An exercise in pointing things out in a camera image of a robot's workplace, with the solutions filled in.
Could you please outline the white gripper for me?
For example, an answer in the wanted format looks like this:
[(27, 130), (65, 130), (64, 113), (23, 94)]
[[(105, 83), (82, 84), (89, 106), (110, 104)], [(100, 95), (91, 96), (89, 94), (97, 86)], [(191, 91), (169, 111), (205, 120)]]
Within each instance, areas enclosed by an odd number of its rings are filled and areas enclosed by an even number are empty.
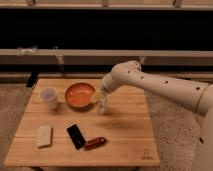
[(97, 89), (92, 95), (90, 102), (92, 104), (97, 104), (97, 111), (100, 114), (107, 113), (108, 111), (108, 101), (107, 93), (102, 89)]

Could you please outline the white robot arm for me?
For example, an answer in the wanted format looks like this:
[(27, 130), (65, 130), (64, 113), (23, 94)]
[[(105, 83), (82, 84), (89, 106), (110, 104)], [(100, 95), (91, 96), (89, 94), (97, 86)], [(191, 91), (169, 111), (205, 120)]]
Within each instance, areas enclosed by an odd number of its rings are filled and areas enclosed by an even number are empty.
[(213, 171), (213, 84), (144, 73), (137, 61), (115, 65), (102, 78), (92, 103), (121, 86), (141, 88), (204, 117), (196, 146), (192, 171)]

